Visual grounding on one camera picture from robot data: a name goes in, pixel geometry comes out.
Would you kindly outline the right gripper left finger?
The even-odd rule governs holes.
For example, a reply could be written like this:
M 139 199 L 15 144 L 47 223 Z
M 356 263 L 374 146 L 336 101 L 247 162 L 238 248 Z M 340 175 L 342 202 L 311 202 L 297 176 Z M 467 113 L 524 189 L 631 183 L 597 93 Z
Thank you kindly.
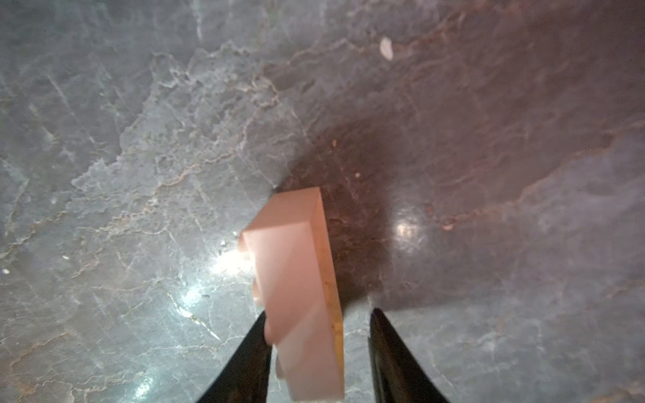
M 272 347 L 265 341 L 265 321 L 262 312 L 198 403 L 266 402 Z

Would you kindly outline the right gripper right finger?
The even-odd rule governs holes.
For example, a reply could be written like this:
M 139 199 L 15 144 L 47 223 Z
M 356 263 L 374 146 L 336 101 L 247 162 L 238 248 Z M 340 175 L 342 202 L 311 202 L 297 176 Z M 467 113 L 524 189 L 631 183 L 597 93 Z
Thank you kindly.
M 379 308 L 371 312 L 369 351 L 377 402 L 448 403 Z

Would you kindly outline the yellow lego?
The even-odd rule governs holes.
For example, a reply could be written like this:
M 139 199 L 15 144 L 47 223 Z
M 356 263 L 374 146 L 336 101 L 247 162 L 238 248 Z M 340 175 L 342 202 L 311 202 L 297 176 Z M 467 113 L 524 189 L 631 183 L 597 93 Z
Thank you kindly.
M 240 235 L 265 337 L 293 401 L 344 399 L 344 329 L 319 188 L 272 196 Z

